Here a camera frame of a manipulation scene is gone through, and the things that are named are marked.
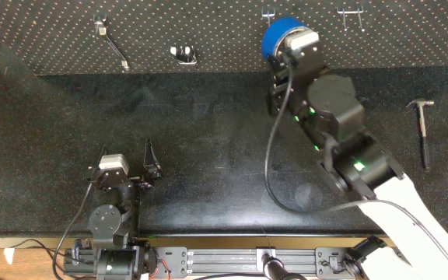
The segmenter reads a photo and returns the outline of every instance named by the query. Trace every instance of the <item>pegboard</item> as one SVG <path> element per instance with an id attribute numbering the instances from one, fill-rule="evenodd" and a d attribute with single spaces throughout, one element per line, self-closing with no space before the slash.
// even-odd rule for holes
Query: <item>pegboard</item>
<path id="1" fill-rule="evenodd" d="M 337 8 L 362 7 L 347 15 Z M 37 75 L 122 73 L 119 58 L 94 37 L 94 15 L 132 73 L 264 71 L 263 8 L 293 16 L 317 31 L 331 68 L 448 65 L 448 1 L 306 0 L 0 0 L 0 41 Z M 171 46 L 192 45 L 196 66 L 181 66 Z"/>

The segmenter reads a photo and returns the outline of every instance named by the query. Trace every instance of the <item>blue tape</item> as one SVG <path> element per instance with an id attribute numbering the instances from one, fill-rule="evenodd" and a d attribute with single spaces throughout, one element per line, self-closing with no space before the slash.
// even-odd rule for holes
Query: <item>blue tape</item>
<path id="1" fill-rule="evenodd" d="M 276 47 L 285 39 L 286 35 L 299 27 L 305 27 L 305 24 L 297 19 L 286 17 L 274 21 L 262 37 L 262 57 L 268 59 L 268 55 L 275 55 Z"/>

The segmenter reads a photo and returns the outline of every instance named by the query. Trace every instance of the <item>hammer head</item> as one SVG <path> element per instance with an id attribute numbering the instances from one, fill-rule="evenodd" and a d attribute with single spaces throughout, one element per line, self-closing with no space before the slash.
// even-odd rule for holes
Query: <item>hammer head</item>
<path id="1" fill-rule="evenodd" d="M 409 107 L 412 104 L 416 104 L 417 107 L 432 106 L 435 104 L 435 101 L 425 100 L 424 98 L 419 98 L 419 99 L 412 100 L 411 102 L 409 102 L 409 104 L 406 107 Z"/>

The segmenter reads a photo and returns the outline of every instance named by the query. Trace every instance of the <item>hammer handle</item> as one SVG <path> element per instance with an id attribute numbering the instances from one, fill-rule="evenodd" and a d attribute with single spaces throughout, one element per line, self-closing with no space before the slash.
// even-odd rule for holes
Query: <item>hammer handle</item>
<path id="1" fill-rule="evenodd" d="M 426 136 L 421 137 L 421 149 L 423 156 L 423 167 L 425 168 L 425 171 L 430 171 L 431 166 L 429 162 L 429 148 L 428 142 L 426 141 Z"/>

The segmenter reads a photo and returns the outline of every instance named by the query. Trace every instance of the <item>black table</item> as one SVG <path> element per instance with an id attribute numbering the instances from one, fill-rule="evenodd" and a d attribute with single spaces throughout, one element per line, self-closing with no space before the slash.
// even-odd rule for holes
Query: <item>black table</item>
<path id="1" fill-rule="evenodd" d="M 448 230 L 448 68 L 336 72 L 352 77 L 370 131 Z M 102 146 L 135 169 L 147 138 L 166 178 L 142 195 L 142 235 L 379 233 L 358 209 L 309 217 L 274 205 L 263 178 L 274 120 L 267 88 L 265 72 L 38 78 L 17 65 L 0 73 L 0 235 L 59 235 L 86 190 L 83 171 Z M 430 173 L 421 167 L 416 112 L 404 108 L 419 97 L 436 102 L 425 108 Z M 271 158 L 281 201 L 304 210 L 346 201 L 323 184 L 314 168 L 319 158 L 286 114 Z M 72 234 L 88 234 L 90 212 L 108 201 L 94 191 Z"/>

